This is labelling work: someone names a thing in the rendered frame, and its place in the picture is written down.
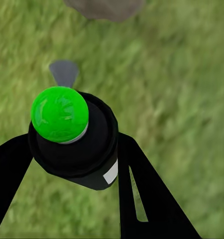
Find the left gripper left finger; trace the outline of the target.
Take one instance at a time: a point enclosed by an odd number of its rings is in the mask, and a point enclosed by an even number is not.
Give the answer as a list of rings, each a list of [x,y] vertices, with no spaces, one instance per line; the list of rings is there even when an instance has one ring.
[[[0,146],[0,225],[32,159],[28,134]]]

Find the pesticide atomizer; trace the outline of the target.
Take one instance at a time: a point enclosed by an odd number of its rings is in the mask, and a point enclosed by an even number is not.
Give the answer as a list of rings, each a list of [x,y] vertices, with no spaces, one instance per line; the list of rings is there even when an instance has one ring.
[[[104,190],[118,174],[117,120],[101,99],[72,89],[77,64],[60,59],[50,70],[57,86],[42,91],[30,110],[33,159],[52,175]]]

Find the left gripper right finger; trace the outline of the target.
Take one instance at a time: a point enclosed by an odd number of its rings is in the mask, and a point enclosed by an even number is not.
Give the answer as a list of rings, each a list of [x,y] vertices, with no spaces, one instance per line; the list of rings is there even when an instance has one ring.
[[[118,133],[117,161],[121,239],[201,239],[136,141]],[[136,217],[131,167],[148,223]]]

